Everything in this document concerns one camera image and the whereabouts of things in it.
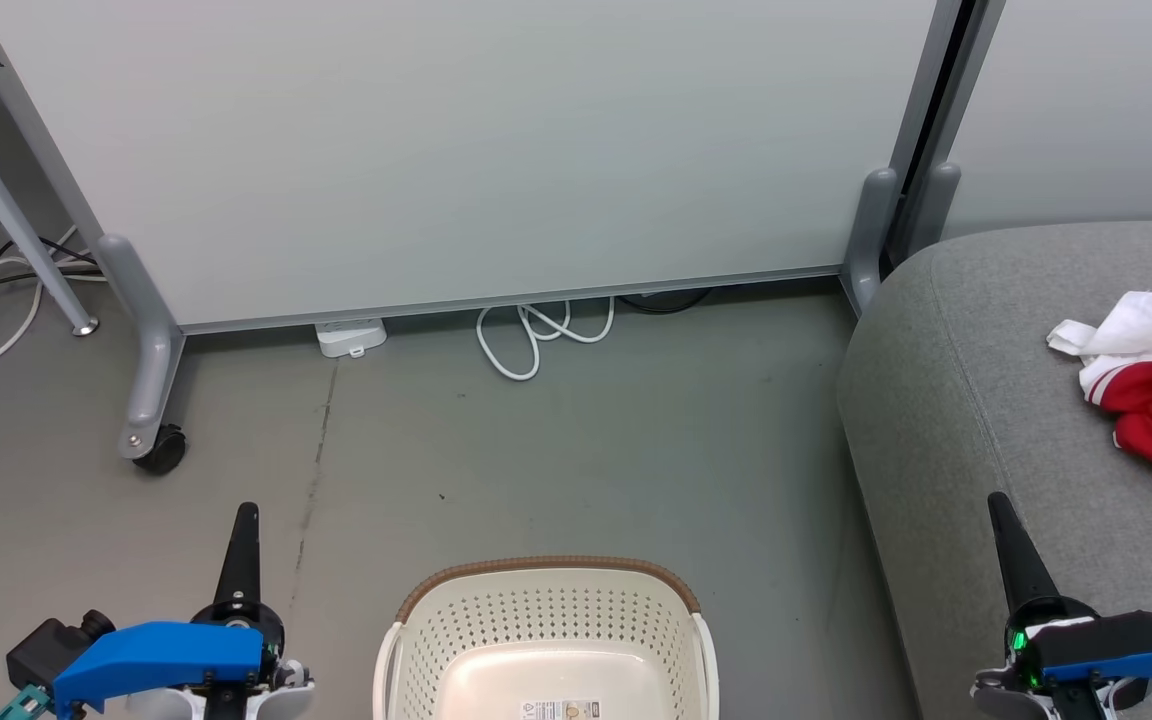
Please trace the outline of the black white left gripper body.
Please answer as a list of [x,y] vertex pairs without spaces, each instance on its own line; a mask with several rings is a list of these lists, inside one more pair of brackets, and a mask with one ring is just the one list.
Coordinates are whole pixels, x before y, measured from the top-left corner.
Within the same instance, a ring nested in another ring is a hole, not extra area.
[[247,626],[262,632],[262,667],[243,685],[174,685],[131,694],[126,708],[137,719],[302,719],[312,705],[314,679],[306,665],[285,659],[282,619],[265,602],[244,598],[212,602],[195,624]]

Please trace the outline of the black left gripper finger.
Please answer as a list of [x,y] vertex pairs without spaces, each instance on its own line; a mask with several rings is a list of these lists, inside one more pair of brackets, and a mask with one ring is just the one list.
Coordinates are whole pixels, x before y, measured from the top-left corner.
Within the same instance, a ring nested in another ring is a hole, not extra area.
[[262,602],[260,511],[238,505],[212,602]]

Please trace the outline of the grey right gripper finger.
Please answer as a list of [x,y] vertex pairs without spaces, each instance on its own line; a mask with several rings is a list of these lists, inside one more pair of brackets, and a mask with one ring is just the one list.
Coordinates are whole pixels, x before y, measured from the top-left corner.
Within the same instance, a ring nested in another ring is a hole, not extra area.
[[1061,614],[1061,600],[1041,555],[1005,492],[987,498],[998,569],[1010,614]]

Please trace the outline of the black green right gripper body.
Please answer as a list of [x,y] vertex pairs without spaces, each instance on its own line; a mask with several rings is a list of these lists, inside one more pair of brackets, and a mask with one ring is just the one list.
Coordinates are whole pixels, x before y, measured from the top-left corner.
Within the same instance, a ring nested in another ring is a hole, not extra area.
[[1021,666],[1021,657],[1047,626],[1089,623],[1091,606],[1064,596],[1021,602],[1005,626],[1005,666],[975,674],[975,708],[992,719],[1116,719],[1120,711],[1149,700],[1149,679],[1089,679],[1083,684],[1046,685],[1038,670]]

